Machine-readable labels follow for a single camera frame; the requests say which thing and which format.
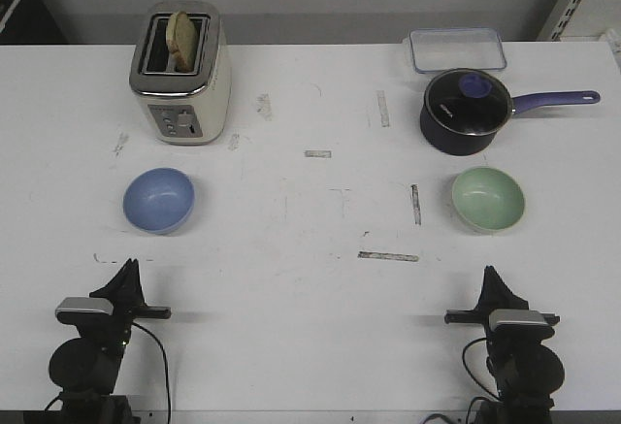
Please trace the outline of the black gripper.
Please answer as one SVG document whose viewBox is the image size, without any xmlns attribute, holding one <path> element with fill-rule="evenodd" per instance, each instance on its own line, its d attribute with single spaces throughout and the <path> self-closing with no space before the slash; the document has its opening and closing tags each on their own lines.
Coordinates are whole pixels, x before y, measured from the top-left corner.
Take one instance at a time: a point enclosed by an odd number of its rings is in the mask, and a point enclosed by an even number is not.
<svg viewBox="0 0 621 424">
<path fill-rule="evenodd" d="M 496 269 L 484 269 L 477 305 L 471 310 L 447 310 L 445 324 L 479 325 L 485 341 L 541 343 L 555 335 L 554 326 L 560 317 L 553 313 L 531 310 L 526 300 L 515 295 Z"/>
<path fill-rule="evenodd" d="M 101 346 L 126 346 L 131 338 L 131 327 L 136 319 L 169 319 L 170 307 L 146 304 L 137 259 L 129 258 L 103 287 L 89 293 L 90 298 L 111 302 L 114 313 L 108 322 L 77 326 L 82 337 Z"/>
</svg>

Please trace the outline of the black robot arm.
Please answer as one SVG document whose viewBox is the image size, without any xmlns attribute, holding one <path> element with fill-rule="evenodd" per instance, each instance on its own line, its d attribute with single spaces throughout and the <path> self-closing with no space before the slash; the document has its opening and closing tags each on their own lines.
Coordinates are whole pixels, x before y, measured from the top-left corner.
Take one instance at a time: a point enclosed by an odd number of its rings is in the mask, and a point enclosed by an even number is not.
<svg viewBox="0 0 621 424">
<path fill-rule="evenodd" d="M 448 310 L 447 324 L 483 327 L 486 367 L 495 380 L 494 399 L 480 399 L 475 423 L 550 423 L 551 394 L 565 379 L 557 354 L 542 342 L 554 336 L 555 313 L 532 310 L 513 294 L 496 269 L 484 269 L 479 298 L 471 310 Z"/>
<path fill-rule="evenodd" d="M 139 423 L 129 399 L 114 388 L 131 329 L 139 319 L 168 319 L 169 307 L 145 301 L 139 261 L 128 259 L 113 278 L 86 297 L 67 297 L 55 318 L 79 335 L 59 346 L 49 360 L 49 378 L 60 388 L 42 410 L 21 413 L 25 423 Z"/>
</svg>

